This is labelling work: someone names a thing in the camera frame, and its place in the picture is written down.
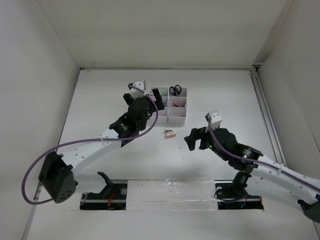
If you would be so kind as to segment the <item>pink white stapler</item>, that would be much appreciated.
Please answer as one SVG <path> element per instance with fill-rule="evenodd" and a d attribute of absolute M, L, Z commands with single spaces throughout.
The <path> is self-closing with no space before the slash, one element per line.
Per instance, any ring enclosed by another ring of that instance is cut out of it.
<path fill-rule="evenodd" d="M 164 138 L 165 139 L 170 139 L 170 138 L 174 138 L 177 136 L 177 132 L 176 131 L 173 131 L 171 129 L 166 129 L 164 131 Z"/>

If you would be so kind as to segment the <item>black handled scissors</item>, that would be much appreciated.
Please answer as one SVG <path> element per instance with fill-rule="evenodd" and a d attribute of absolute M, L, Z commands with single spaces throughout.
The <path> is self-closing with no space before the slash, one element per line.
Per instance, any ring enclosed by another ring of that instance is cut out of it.
<path fill-rule="evenodd" d="M 175 86 L 170 86 L 169 87 L 169 93 L 172 96 L 178 97 L 182 92 L 182 87 L 179 84 L 176 84 Z"/>

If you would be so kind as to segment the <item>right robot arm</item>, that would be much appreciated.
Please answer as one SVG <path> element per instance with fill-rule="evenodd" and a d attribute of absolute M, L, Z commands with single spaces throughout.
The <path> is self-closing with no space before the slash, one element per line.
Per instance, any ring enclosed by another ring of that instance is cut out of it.
<path fill-rule="evenodd" d="M 237 199 L 248 195 L 273 198 L 297 208 L 310 220 L 320 221 L 320 181 L 295 172 L 237 142 L 226 128 L 193 128 L 184 137 L 190 151 L 210 149 L 237 170 L 231 191 Z"/>

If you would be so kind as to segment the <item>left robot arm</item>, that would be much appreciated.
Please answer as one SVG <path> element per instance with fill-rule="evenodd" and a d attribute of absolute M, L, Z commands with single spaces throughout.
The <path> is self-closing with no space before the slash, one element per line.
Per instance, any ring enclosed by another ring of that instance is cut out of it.
<path fill-rule="evenodd" d="M 76 192 L 79 183 L 75 176 L 82 169 L 147 134 L 150 130 L 146 126 L 152 114 L 165 108 L 157 88 L 152 89 L 153 96 L 136 86 L 130 85 L 129 88 L 131 92 L 123 96 L 128 105 L 127 112 L 99 137 L 77 140 L 75 143 L 79 146 L 69 152 L 58 154 L 51 150 L 45 154 L 38 179 L 56 204 L 66 201 Z"/>

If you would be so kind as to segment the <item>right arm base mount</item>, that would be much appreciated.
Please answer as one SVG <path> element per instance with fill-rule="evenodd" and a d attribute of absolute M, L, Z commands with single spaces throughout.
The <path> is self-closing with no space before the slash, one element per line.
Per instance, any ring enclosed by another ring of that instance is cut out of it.
<path fill-rule="evenodd" d="M 214 198 L 218 210 L 264 210 L 260 196 L 249 195 L 246 191 L 247 181 L 251 175 L 238 172 L 233 180 L 217 180 Z"/>

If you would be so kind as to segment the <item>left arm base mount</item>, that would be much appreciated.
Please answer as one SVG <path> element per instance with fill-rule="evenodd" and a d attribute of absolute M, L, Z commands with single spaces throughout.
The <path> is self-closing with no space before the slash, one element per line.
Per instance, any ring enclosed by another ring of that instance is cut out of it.
<path fill-rule="evenodd" d="M 86 192 L 81 196 L 79 209 L 83 211 L 125 211 L 127 205 L 128 181 L 111 180 L 104 172 L 98 172 L 104 180 L 98 192 Z"/>

